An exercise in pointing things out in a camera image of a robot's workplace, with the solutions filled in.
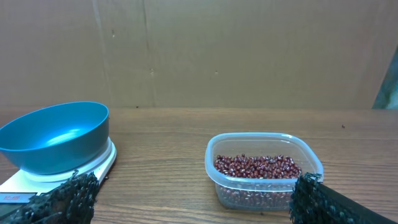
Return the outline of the red adzuki beans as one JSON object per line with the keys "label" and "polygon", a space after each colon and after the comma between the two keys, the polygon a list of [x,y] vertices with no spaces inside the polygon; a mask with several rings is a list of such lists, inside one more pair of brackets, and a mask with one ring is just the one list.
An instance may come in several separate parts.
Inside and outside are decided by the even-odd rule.
{"label": "red adzuki beans", "polygon": [[245,154],[232,156],[217,155],[215,169],[227,176],[248,179],[296,179],[303,172],[292,157],[276,156],[248,157]]}

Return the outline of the blue plastic bowl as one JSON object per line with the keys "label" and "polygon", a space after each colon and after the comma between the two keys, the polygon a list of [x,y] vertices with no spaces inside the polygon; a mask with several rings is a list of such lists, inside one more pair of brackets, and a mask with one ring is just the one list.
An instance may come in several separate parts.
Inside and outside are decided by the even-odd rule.
{"label": "blue plastic bowl", "polygon": [[39,175],[73,170],[93,159],[109,136],[109,109],[93,101],[49,106],[1,128],[1,153]]}

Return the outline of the white digital kitchen scale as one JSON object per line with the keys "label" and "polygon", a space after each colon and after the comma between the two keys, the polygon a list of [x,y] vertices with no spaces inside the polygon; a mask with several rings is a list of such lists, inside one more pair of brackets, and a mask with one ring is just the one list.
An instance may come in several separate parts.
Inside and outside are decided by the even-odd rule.
{"label": "white digital kitchen scale", "polygon": [[1,203],[28,203],[31,197],[45,194],[66,182],[74,172],[77,174],[94,173],[98,181],[102,183],[112,168],[116,155],[117,150],[114,143],[107,139],[96,157],[75,170],[39,175],[21,169],[1,184]]}

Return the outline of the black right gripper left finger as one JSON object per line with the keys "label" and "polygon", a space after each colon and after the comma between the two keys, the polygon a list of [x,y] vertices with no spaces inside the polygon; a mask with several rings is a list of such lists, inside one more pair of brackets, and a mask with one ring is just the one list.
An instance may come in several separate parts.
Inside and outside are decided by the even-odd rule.
{"label": "black right gripper left finger", "polygon": [[66,182],[27,203],[1,212],[1,223],[64,223],[87,224],[94,217],[100,182],[94,173],[79,174],[76,170]]}

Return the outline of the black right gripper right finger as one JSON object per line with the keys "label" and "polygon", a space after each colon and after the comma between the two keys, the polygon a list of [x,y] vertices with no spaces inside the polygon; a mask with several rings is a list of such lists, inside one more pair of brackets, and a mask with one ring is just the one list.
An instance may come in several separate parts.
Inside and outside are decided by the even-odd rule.
{"label": "black right gripper right finger", "polygon": [[320,181],[321,174],[300,176],[289,203],[293,224],[397,224]]}

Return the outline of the clear plastic food container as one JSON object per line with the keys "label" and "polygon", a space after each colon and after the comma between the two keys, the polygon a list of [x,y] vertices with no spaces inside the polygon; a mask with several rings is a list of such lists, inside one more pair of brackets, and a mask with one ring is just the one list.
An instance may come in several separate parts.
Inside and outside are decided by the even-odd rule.
{"label": "clear plastic food container", "polygon": [[303,140],[284,133],[224,133],[213,137],[205,153],[205,170],[215,184],[222,205],[239,210],[286,210],[296,179],[248,179],[218,172],[217,155],[248,157],[284,155],[294,159],[306,174],[323,174],[323,165]]}

